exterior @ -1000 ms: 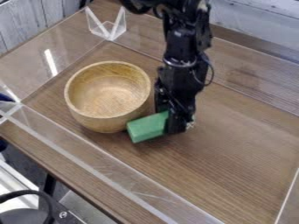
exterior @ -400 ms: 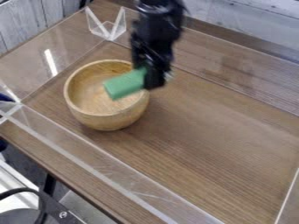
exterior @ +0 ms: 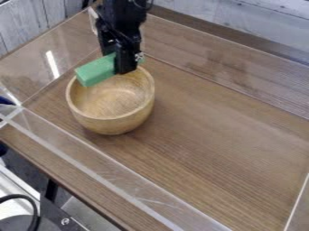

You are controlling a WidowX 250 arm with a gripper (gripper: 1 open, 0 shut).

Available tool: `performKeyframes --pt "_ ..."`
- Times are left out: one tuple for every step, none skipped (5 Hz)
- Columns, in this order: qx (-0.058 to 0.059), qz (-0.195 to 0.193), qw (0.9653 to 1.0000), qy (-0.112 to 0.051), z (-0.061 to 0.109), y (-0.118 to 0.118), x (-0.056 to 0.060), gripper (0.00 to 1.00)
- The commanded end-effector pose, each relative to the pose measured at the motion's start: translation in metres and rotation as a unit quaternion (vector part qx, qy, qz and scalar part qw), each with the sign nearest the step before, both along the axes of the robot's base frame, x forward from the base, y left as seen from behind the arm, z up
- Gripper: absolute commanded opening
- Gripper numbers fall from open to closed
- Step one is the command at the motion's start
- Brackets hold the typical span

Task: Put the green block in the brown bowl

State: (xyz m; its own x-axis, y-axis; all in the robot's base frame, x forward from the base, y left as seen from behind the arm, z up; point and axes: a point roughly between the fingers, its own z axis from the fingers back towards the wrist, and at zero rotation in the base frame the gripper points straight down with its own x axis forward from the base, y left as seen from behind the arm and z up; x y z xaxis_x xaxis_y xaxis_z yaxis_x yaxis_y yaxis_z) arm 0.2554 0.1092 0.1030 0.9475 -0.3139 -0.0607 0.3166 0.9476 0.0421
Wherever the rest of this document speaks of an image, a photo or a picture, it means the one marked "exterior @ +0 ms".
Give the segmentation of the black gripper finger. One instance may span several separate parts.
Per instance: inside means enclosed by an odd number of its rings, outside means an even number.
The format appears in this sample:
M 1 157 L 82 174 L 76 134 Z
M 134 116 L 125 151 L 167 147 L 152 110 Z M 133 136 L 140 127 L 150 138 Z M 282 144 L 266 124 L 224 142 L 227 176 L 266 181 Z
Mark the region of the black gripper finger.
M 114 54 L 117 50 L 117 33 L 114 29 L 102 19 L 96 20 L 94 27 L 102 55 Z
M 126 74 L 137 68 L 138 62 L 142 60 L 142 53 L 138 46 L 116 45 L 114 72 L 116 74 Z

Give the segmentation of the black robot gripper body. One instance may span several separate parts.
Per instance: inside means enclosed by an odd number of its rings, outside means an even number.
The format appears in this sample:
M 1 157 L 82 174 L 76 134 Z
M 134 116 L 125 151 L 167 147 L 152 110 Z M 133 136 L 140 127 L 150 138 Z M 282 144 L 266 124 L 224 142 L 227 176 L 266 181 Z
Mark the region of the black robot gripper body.
M 94 10 L 97 19 L 102 19 L 114 29 L 117 42 L 138 47 L 140 26 L 145 21 L 146 11 L 146 0 L 102 0 Z

